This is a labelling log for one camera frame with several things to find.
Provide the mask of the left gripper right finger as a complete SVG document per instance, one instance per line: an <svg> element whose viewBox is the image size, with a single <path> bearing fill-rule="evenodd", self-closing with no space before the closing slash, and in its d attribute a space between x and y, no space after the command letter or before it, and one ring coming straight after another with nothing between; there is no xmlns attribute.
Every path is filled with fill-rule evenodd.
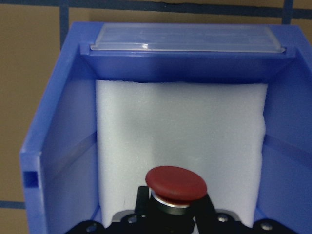
<svg viewBox="0 0 312 234"><path fill-rule="evenodd" d="M199 234L216 233L216 211L208 194L192 202Z"/></svg>

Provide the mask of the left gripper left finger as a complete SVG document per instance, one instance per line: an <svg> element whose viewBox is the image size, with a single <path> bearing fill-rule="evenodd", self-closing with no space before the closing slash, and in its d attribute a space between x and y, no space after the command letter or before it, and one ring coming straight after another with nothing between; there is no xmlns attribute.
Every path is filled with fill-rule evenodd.
<svg viewBox="0 0 312 234"><path fill-rule="evenodd" d="M139 186L136 195L135 214L139 217L144 217L147 214L148 203L149 203L148 186Z"/></svg>

